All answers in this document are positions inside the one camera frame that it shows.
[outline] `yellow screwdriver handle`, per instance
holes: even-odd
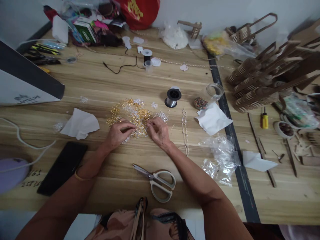
[[[269,128],[269,122],[268,122],[268,115],[262,116],[262,128],[268,129]]]

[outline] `small container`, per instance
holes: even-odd
[[[196,95],[193,104],[199,110],[207,109],[210,104],[217,102],[223,93],[224,90],[220,84],[209,84]]]
[[[151,74],[152,73],[152,62],[150,60],[147,60],[144,62],[144,65],[146,66],[147,74]]]
[[[280,122],[275,122],[273,124],[273,127],[274,127],[274,130],[276,130],[277,134],[279,134],[281,137],[283,138],[287,138],[287,139],[291,139],[293,136],[294,136],[294,132],[293,132],[293,129],[292,127],[286,123],[286,122],[283,122],[283,121],[280,121]],[[286,133],[284,133],[284,131],[282,131],[280,128],[287,128],[288,131],[291,131],[291,135],[287,135]]]

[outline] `bead jar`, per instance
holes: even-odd
[[[207,109],[210,104],[217,102],[223,95],[223,87],[218,83],[212,83],[203,88],[194,99],[195,108]]]

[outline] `smartphone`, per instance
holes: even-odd
[[[37,193],[51,196],[76,171],[88,146],[77,142],[67,142],[39,186]]]

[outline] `gold bangle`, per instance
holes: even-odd
[[[78,176],[77,171],[78,171],[78,169],[74,172],[74,176],[75,176],[76,179],[78,179],[78,180],[81,181],[81,182],[82,182],[82,181],[89,181],[89,180],[92,180],[92,179],[95,178],[95,177],[93,177],[93,178],[90,178],[90,179],[83,179],[83,178],[81,178],[81,177]]]

